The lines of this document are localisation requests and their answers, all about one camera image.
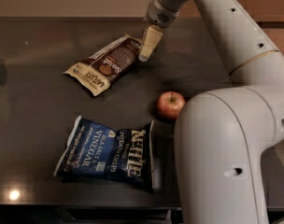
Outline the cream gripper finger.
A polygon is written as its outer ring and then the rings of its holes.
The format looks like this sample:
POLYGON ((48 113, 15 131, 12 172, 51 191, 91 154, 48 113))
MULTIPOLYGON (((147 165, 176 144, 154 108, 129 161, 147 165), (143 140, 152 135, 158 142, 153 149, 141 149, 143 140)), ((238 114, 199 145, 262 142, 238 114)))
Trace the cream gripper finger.
POLYGON ((163 29, 157 25, 149 26, 143 34, 142 44, 139 51, 139 60, 146 62, 155 50, 163 36, 163 29))

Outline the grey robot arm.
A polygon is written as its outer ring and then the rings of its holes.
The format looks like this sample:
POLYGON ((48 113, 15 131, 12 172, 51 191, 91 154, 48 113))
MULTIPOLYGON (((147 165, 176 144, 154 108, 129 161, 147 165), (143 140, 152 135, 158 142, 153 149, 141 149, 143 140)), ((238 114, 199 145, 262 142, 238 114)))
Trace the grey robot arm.
MULTIPOLYGON (((168 27, 189 0, 150 0, 168 27)), ((174 153, 184 224, 269 224, 261 156, 284 140, 284 56, 237 0, 193 0, 233 83, 191 98, 174 153)))

